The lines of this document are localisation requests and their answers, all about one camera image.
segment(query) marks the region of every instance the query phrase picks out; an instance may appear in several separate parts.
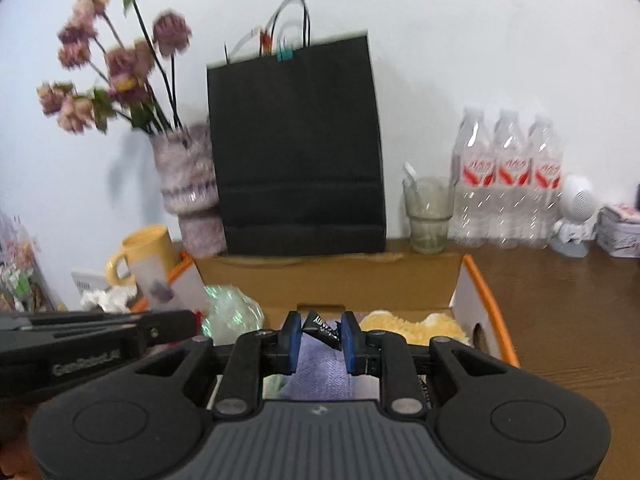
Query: black paper bag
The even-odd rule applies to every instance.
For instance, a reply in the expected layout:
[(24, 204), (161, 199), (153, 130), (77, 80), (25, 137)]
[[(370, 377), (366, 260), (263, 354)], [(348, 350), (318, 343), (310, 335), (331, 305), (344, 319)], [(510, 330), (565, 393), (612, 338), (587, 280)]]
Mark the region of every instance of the black paper bag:
[(367, 37), (281, 54), (207, 71), (229, 253), (384, 251), (382, 151)]

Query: purple cloth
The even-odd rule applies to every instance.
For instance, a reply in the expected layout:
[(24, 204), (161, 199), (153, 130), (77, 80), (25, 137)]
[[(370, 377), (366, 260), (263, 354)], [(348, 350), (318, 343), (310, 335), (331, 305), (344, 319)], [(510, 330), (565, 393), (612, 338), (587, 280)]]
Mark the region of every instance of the purple cloth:
[(351, 400), (352, 377), (344, 366), (341, 351), (329, 348), (317, 339), (302, 335), (298, 368), (280, 390), (281, 399)]

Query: glass cup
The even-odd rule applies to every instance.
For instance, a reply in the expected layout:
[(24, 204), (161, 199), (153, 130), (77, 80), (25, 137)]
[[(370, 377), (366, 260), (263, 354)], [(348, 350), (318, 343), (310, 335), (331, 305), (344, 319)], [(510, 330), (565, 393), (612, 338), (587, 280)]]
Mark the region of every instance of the glass cup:
[(448, 178), (433, 176), (417, 181), (406, 178), (402, 186), (404, 209), (411, 224), (411, 247), (423, 254), (439, 253), (447, 244), (453, 216), (453, 186)]

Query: circular button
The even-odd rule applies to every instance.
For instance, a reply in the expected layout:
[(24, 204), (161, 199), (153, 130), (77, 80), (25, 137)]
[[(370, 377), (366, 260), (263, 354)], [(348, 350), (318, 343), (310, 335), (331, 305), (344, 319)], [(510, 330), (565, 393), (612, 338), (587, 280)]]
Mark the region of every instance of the circular button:
[(564, 416), (536, 400), (511, 400), (492, 411), (491, 424), (506, 438), (526, 444), (554, 439), (564, 430)]
[(216, 409), (223, 415), (241, 415), (249, 406), (242, 399), (234, 397), (230, 399), (222, 399), (216, 404)]
[(400, 415), (415, 415), (422, 411), (422, 403), (411, 397), (401, 397), (391, 403), (391, 409)]
[(137, 404), (104, 400), (79, 412), (74, 429), (93, 444), (120, 444), (142, 433), (147, 421), (146, 410)]

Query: flower stem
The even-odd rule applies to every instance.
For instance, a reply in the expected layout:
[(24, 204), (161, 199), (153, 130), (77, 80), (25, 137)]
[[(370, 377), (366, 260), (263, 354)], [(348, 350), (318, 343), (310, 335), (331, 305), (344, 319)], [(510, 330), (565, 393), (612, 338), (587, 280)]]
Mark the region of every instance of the flower stem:
[(94, 41), (95, 41), (95, 44), (96, 44), (97, 46), (99, 46), (99, 47), (100, 47), (100, 50), (102, 51), (102, 53), (103, 53), (103, 54), (106, 54), (106, 53), (107, 53), (107, 51), (106, 51), (106, 50), (104, 49), (104, 47), (102, 46), (102, 43), (100, 43), (100, 41), (98, 41), (98, 40), (97, 40), (97, 38), (94, 38)]
[(171, 124), (169, 124), (169, 121), (166, 119), (166, 116), (162, 111), (160, 103), (156, 98), (156, 94), (154, 94), (154, 89), (151, 88), (151, 85), (149, 83), (146, 84), (146, 91), (149, 92), (149, 95), (151, 95), (151, 99), (154, 102), (154, 105), (156, 106), (156, 112), (158, 114), (158, 119), (160, 119), (160, 123), (162, 124), (162, 129), (163, 130), (171, 129)]
[(174, 101), (171, 96), (171, 88), (169, 87), (169, 78), (166, 76), (166, 72), (162, 65), (160, 64), (160, 60), (158, 59), (158, 55), (156, 54), (156, 50), (154, 49), (153, 43), (151, 43), (151, 38), (149, 37), (148, 32), (146, 31), (145, 22), (142, 19), (142, 15), (140, 14), (140, 9), (138, 8), (138, 3), (133, 0), (133, 8), (136, 11), (136, 16), (138, 17), (138, 22), (140, 23), (140, 28), (142, 29), (142, 33), (145, 36), (146, 44), (148, 44), (149, 49), (151, 49), (151, 53), (154, 55), (154, 60), (156, 65), (158, 66), (158, 70), (162, 74), (162, 78), (164, 79), (164, 86), (166, 88), (166, 92), (169, 95), (169, 103), (171, 108), (174, 109)]
[(131, 117), (129, 117), (127, 114), (121, 112), (120, 110), (116, 110), (115, 108), (113, 109), (113, 111), (116, 112), (124, 120), (129, 121), (129, 123), (131, 122)]
[(100, 70), (97, 66), (95, 66), (91, 61), (89, 61), (89, 65), (91, 66), (91, 68), (93, 68), (93, 69), (98, 73), (98, 75), (99, 75), (102, 79), (104, 79), (107, 83), (109, 82), (109, 79), (107, 78), (107, 76), (105, 76), (105, 75), (102, 73), (102, 70)]
[(173, 95), (173, 104), (174, 104), (174, 124), (175, 127), (177, 128), (178, 126), (180, 126), (180, 129), (182, 129), (182, 123), (180, 122), (180, 119), (178, 118), (178, 101), (175, 99), (175, 56), (174, 54), (171, 54), (171, 92)]
[(116, 32), (116, 29), (113, 27), (113, 23), (111, 23), (111, 20), (109, 19), (109, 17), (107, 16), (106, 12), (102, 13), (102, 17), (104, 18), (104, 21), (107, 22), (107, 25), (109, 25), (109, 28), (111, 29), (111, 32), (113, 33), (113, 37), (116, 39), (116, 41), (118, 42), (118, 44), (124, 48), (124, 45), (122, 44), (122, 40), (120, 39), (120, 37), (118, 36), (118, 33)]
[(153, 108), (151, 106), (149, 106), (147, 103), (143, 103), (143, 106), (146, 108), (146, 110), (151, 115), (151, 120), (153, 121), (153, 124), (156, 127), (156, 129), (158, 130), (158, 133), (162, 132), (164, 130), (164, 128), (162, 127), (162, 124), (160, 124), (158, 122), (158, 119), (156, 119), (156, 116), (154, 115)]

